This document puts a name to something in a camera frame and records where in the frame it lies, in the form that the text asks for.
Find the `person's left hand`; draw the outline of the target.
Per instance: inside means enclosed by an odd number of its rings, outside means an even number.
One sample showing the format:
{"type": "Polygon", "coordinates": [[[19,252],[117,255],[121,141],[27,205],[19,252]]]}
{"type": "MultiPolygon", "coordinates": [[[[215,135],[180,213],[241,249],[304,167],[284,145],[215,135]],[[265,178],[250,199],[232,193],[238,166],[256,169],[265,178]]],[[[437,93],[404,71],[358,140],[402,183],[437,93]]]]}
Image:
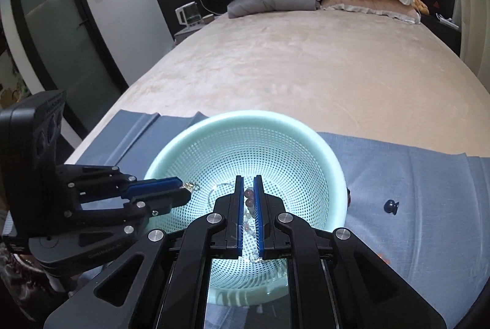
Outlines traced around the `person's left hand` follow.
{"type": "Polygon", "coordinates": [[[51,311],[52,291],[39,269],[21,263],[1,243],[1,280],[20,310],[32,321],[40,321],[51,311]]]}

